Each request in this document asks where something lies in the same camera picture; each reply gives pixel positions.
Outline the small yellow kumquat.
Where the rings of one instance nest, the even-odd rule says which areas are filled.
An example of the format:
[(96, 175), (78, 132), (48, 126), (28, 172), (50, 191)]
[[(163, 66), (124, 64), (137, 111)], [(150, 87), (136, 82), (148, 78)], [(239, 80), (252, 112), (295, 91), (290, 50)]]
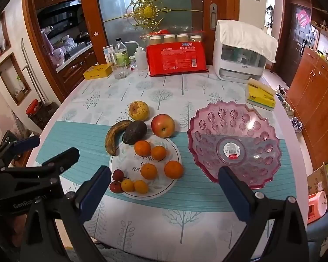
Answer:
[(132, 180), (130, 179), (124, 179), (121, 182), (121, 188), (123, 192), (134, 192), (135, 188), (134, 188), (134, 183)]
[(149, 191), (149, 187), (143, 180), (136, 180), (134, 182), (134, 190), (140, 194), (146, 194)]

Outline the clear plastic bottle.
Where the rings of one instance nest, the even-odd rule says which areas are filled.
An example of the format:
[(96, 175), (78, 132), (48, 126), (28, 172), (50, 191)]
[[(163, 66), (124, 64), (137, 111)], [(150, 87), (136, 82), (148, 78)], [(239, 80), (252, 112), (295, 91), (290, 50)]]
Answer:
[(129, 67), (130, 61), (129, 61), (127, 46), (122, 42), (121, 38), (116, 38), (115, 42), (116, 44), (115, 44), (114, 52), (117, 58), (117, 62), (119, 64), (125, 63), (126, 67)]

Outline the dark avocado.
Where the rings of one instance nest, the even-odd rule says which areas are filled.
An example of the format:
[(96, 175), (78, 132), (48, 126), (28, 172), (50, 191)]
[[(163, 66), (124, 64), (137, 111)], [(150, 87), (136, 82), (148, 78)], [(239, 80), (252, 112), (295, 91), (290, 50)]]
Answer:
[(126, 128), (122, 136), (122, 141), (125, 144), (133, 145), (140, 141), (147, 133), (147, 125), (143, 121), (133, 121)]

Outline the red apple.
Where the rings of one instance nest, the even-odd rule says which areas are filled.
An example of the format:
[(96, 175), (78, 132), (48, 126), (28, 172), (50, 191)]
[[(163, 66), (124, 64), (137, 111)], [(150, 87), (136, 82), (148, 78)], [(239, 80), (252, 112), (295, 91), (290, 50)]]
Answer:
[(167, 114), (159, 114), (152, 119), (151, 129), (156, 136), (169, 138), (175, 132), (175, 121)]

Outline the blue chair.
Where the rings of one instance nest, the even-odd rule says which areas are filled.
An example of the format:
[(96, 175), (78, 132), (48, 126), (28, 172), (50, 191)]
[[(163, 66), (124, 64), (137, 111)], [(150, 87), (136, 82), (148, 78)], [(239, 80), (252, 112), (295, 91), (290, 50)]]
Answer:
[(309, 261), (328, 261), (328, 248), (320, 256), (322, 243), (328, 238), (328, 212), (307, 226)]

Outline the white appliance with cloth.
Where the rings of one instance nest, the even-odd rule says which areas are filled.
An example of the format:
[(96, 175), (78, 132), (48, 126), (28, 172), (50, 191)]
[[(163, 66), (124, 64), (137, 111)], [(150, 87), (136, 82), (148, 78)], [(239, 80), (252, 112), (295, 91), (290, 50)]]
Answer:
[(277, 40), (256, 26), (219, 20), (215, 30), (213, 69), (223, 81), (258, 81), (266, 63), (276, 62), (277, 48)]

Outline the yellow pear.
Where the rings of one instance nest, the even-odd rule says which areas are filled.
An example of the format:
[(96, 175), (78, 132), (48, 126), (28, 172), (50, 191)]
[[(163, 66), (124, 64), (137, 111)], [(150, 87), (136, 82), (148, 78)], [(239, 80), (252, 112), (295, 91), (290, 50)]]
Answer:
[(129, 116), (135, 121), (145, 121), (150, 114), (149, 106), (143, 101), (134, 101), (128, 110)]

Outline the glass sliding door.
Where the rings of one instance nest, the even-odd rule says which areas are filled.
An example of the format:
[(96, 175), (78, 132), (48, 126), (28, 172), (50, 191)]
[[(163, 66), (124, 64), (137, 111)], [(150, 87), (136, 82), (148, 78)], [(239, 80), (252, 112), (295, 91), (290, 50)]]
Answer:
[(147, 45), (149, 34), (202, 34), (206, 63), (213, 63), (217, 21), (239, 18), (239, 0), (82, 0), (86, 25), (98, 63), (106, 62), (103, 48), (137, 41)]

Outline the yellow tissue pack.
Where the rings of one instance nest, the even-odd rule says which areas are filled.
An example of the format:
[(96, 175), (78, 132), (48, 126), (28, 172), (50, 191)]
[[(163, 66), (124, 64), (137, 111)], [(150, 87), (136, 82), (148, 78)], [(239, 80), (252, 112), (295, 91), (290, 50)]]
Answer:
[(276, 106), (276, 91), (266, 84), (250, 78), (246, 85), (246, 101), (249, 104), (272, 111)]

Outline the cardboard box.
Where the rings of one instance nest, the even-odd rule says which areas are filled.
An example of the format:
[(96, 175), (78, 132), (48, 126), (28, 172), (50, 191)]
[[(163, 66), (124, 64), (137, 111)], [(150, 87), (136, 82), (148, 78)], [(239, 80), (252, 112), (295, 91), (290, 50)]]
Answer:
[(324, 191), (328, 202), (328, 161), (307, 177), (308, 195)]

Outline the white floral plate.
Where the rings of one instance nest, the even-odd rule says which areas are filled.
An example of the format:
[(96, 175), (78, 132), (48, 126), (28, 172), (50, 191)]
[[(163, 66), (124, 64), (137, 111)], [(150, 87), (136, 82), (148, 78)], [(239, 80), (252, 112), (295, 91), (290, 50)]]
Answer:
[(134, 185), (145, 183), (147, 188), (141, 192), (130, 191), (126, 188), (121, 193), (126, 199), (131, 200), (152, 200), (169, 192), (177, 182), (176, 179), (165, 175), (165, 165), (169, 162), (181, 163), (181, 154), (177, 146), (167, 138), (160, 138), (154, 134), (145, 136), (145, 141), (151, 148), (163, 147), (165, 157), (161, 160), (153, 158), (150, 154), (141, 156), (136, 153), (134, 145), (120, 143), (116, 148), (116, 155), (111, 156), (109, 166), (112, 173), (119, 170), (126, 183), (133, 182)]

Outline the orange tangerine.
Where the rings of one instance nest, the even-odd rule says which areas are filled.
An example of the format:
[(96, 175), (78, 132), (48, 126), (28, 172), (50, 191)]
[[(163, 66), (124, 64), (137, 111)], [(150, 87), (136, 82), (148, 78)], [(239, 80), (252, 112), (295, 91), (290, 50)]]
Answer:
[(137, 141), (134, 144), (134, 151), (141, 157), (147, 157), (151, 155), (151, 145), (145, 140)]
[(161, 145), (157, 145), (151, 149), (151, 157), (158, 162), (163, 160), (166, 157), (166, 155), (167, 155), (167, 151)]
[(147, 180), (154, 180), (157, 177), (157, 168), (154, 164), (146, 163), (141, 167), (140, 173)]
[(184, 168), (180, 162), (169, 161), (165, 164), (164, 173), (170, 179), (179, 179), (184, 173)]

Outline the brown ripe banana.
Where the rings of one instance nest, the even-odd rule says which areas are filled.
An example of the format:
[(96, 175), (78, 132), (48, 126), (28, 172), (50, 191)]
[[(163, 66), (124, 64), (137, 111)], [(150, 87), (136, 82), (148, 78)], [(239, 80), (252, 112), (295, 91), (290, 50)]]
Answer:
[(117, 134), (125, 131), (126, 128), (130, 125), (130, 123), (130, 120), (118, 121), (108, 130), (105, 138), (105, 149), (109, 155), (116, 155), (115, 138)]

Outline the white squeeze bottle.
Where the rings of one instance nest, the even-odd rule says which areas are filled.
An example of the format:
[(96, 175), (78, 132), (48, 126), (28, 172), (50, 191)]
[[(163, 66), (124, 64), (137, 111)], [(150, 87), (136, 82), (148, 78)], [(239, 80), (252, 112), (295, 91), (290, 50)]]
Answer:
[(134, 56), (136, 59), (138, 70), (147, 70), (148, 64), (147, 64), (147, 57), (144, 48), (142, 47), (136, 48), (136, 52), (134, 53)]

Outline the small yellow box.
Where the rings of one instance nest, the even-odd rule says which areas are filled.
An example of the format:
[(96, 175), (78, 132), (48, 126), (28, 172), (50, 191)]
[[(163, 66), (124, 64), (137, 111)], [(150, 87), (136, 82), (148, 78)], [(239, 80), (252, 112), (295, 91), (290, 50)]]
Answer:
[(85, 80), (106, 78), (112, 73), (110, 64), (95, 64), (86, 70), (83, 74)]

